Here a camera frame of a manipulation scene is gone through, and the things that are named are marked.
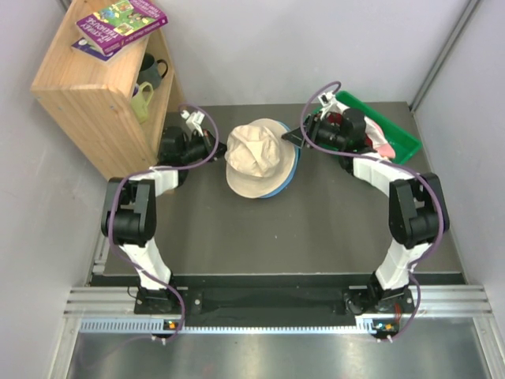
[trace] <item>hat brim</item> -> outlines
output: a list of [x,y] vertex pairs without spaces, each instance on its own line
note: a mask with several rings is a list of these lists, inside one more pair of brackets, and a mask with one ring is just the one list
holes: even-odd
[[270,178],[262,178],[257,180],[243,175],[236,171],[231,165],[226,165],[226,181],[228,186],[237,194],[249,199],[256,199],[268,195],[269,193],[278,189],[290,176],[293,169],[296,152],[293,144],[284,141],[282,135],[286,132],[286,128],[277,121],[269,118],[260,118],[253,121],[250,125],[264,126],[268,128],[278,139],[281,162],[277,166],[277,170]]

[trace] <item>wall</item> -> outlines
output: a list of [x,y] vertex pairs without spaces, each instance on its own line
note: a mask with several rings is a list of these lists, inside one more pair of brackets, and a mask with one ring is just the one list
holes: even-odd
[[50,365],[69,289],[89,267],[106,183],[29,92],[60,6],[2,9],[0,376],[31,379]]
[[188,100],[304,103],[341,80],[368,101],[411,101],[465,0],[158,0]]
[[469,280],[483,283],[505,336],[505,2],[482,2],[417,112],[443,181]]

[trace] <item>beige hat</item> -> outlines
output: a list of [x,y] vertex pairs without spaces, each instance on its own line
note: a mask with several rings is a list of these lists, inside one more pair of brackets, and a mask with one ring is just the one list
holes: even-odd
[[243,197],[257,198],[278,189],[295,164],[295,147],[281,136],[286,127],[269,118],[237,126],[228,136],[226,180]]

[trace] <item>mug handle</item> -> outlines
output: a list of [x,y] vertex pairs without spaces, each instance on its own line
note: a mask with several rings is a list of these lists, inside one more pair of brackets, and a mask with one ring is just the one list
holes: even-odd
[[156,61],[156,63],[164,63],[165,64],[165,72],[161,74],[161,78],[163,79],[166,75],[166,73],[168,73],[168,63],[166,63],[166,60],[165,59],[158,59]]
[[[147,99],[144,97],[144,88],[146,88],[146,87],[149,87],[149,95],[148,95]],[[139,93],[142,95],[142,97],[144,97],[144,101],[145,101],[146,105],[149,105],[149,103],[151,102],[152,96],[155,94],[154,91],[155,90],[153,89],[152,84],[149,83],[148,81],[145,81],[144,83],[139,85]]]

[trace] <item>book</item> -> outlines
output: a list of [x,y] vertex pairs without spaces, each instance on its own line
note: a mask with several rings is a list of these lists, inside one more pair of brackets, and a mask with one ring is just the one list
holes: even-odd
[[161,28],[166,14],[148,0],[122,0],[79,20],[82,36],[102,55]]
[[91,45],[85,38],[81,38],[78,41],[74,42],[72,44],[72,47],[78,51],[82,51],[83,53],[86,53],[94,58],[97,58],[98,60],[104,63],[109,63],[111,59],[114,58],[116,55],[118,55],[120,51],[123,51],[123,49],[117,49],[109,54],[103,55],[98,50],[96,50],[95,46]]

